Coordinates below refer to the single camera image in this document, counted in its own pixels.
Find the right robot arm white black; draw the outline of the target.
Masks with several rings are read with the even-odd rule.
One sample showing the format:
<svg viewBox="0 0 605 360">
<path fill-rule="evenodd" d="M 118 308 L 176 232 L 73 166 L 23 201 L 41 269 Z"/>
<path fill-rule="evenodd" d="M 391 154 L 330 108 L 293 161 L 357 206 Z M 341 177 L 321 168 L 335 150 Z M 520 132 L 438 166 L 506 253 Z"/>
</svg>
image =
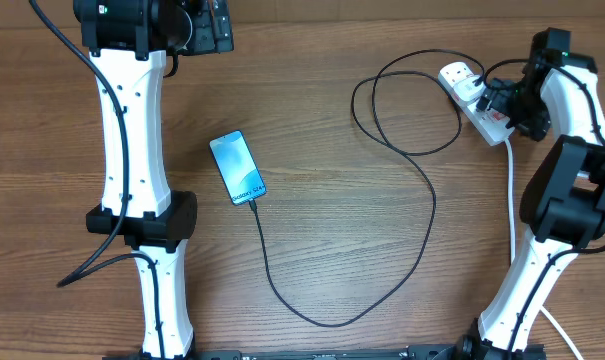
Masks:
<svg viewBox="0 0 605 360">
<path fill-rule="evenodd" d="M 555 143 L 522 195 L 521 249 L 490 305 L 446 359 L 543 359 L 528 343 L 531 326 L 566 267 L 605 234 L 605 117 L 591 56 L 570 49 L 571 34 L 534 35 L 519 81 L 470 75 L 449 89 L 482 132 L 516 129 Z"/>
</svg>

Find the Galaxy smartphone blue screen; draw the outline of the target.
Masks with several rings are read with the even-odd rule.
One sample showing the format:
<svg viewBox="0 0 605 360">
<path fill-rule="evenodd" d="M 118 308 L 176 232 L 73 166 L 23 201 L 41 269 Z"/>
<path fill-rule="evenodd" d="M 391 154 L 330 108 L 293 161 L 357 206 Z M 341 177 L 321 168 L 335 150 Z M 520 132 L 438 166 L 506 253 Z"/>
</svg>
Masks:
<svg viewBox="0 0 605 360">
<path fill-rule="evenodd" d="M 209 142 L 209 148 L 233 205 L 267 193 L 243 133 L 233 131 Z"/>
</svg>

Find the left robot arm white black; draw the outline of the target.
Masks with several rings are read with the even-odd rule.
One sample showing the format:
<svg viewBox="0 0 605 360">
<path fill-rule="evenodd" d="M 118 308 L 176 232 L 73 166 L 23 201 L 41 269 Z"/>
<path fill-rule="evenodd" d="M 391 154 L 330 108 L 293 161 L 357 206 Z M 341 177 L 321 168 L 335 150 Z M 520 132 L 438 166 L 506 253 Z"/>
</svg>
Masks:
<svg viewBox="0 0 605 360">
<path fill-rule="evenodd" d="M 185 257 L 197 219 L 191 191 L 170 189 L 161 130 L 163 80 L 181 56 L 234 48 L 226 0 L 83 0 L 73 4 L 99 72 L 105 147 L 101 202 L 89 232 L 123 237 L 137 266 L 145 335 L 138 359 L 193 359 Z"/>
</svg>

